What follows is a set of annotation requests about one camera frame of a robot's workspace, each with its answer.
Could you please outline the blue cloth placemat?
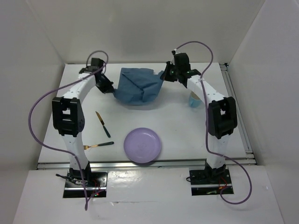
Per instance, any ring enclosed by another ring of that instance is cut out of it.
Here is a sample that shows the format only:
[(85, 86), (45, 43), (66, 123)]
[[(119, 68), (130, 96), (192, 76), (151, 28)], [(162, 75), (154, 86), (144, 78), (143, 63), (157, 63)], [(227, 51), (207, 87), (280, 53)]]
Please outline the blue cloth placemat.
[(142, 106), (152, 103), (162, 88), (160, 78), (163, 71), (156, 73), (148, 68), (122, 68), (114, 97), (125, 105)]

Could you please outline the gold knife green handle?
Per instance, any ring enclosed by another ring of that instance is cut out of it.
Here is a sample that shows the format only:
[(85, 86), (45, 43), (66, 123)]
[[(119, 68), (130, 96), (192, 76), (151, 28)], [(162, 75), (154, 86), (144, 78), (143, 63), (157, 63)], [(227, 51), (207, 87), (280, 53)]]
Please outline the gold knife green handle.
[(96, 113), (96, 115), (97, 115), (97, 117), (98, 117), (100, 123), (102, 124), (102, 127), (103, 127), (103, 129), (104, 129), (104, 131), (105, 131), (107, 137), (110, 138), (111, 135), (110, 135), (109, 131), (107, 130), (107, 128), (105, 127), (105, 122), (103, 121), (101, 115), (100, 115), (98, 112), (95, 112), (95, 113)]

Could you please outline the light blue cup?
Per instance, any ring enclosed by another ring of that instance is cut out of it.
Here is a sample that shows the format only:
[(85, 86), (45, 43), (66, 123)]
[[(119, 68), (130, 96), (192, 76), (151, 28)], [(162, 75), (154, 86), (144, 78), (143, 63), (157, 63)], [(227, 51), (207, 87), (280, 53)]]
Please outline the light blue cup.
[(189, 95), (189, 106), (191, 108), (197, 108), (201, 105), (201, 99), (192, 91)]

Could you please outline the gold fork green handle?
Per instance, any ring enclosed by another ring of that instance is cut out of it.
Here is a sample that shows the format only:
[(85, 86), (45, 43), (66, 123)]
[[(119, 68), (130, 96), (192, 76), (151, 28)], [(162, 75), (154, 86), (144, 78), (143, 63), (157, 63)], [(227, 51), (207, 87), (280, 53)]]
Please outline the gold fork green handle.
[(114, 144), (114, 142), (110, 141), (110, 142), (100, 143), (100, 144), (92, 145), (92, 146), (84, 145), (84, 150), (88, 150), (93, 147), (109, 146), (109, 145), (113, 145), (113, 144)]

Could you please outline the lilac plastic plate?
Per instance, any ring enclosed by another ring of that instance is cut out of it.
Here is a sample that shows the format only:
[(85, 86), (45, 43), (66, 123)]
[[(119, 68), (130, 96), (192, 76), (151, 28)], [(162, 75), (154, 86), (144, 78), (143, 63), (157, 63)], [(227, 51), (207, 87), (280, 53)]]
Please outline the lilac plastic plate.
[(140, 127), (132, 130), (124, 139), (123, 148), (126, 156), (135, 163), (154, 161), (162, 150), (162, 142), (156, 132)]

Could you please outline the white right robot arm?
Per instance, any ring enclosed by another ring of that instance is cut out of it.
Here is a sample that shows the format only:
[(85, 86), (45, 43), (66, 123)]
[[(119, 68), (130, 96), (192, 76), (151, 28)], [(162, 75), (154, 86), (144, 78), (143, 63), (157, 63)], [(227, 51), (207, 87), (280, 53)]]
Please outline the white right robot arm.
[(206, 110), (205, 142), (209, 155), (203, 173), (195, 177), (194, 181), (216, 183), (225, 173), (229, 137), (237, 127), (235, 99), (219, 93), (198, 70), (191, 69), (186, 53), (173, 50), (172, 55), (173, 59), (167, 61), (160, 78), (180, 82), (201, 99)]

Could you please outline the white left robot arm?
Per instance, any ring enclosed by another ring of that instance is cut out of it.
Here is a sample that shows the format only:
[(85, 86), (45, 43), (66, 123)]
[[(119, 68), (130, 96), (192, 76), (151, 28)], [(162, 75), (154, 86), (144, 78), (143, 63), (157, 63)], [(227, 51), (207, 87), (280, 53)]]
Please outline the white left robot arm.
[(70, 155), (69, 177), (81, 186), (92, 182), (90, 162), (86, 157), (82, 131), (85, 127), (85, 117), (82, 102), (93, 87), (102, 93), (114, 92), (111, 82), (102, 72), (106, 63), (99, 58), (92, 58), (91, 64), (79, 72), (78, 82), (63, 96), (52, 100), (53, 126), (62, 136)]

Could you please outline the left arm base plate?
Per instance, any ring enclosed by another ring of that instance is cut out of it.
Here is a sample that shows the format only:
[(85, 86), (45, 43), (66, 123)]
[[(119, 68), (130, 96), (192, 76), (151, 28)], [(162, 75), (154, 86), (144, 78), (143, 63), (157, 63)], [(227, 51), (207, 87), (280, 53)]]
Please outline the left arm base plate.
[[(85, 181), (87, 197), (94, 194), (94, 198), (107, 196), (108, 172), (92, 172), (90, 180)], [(69, 174), (62, 176), (65, 179), (63, 198), (84, 198), (84, 189), (80, 178), (72, 178)]]

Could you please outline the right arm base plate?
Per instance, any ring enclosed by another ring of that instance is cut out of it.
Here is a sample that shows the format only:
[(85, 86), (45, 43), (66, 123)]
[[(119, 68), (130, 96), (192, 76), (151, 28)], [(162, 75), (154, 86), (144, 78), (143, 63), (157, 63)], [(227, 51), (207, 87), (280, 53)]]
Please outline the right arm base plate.
[(190, 170), (186, 181), (191, 185), (192, 196), (209, 196), (222, 194), (234, 194), (230, 172), (225, 170), (224, 174), (209, 180), (205, 177), (204, 170)]

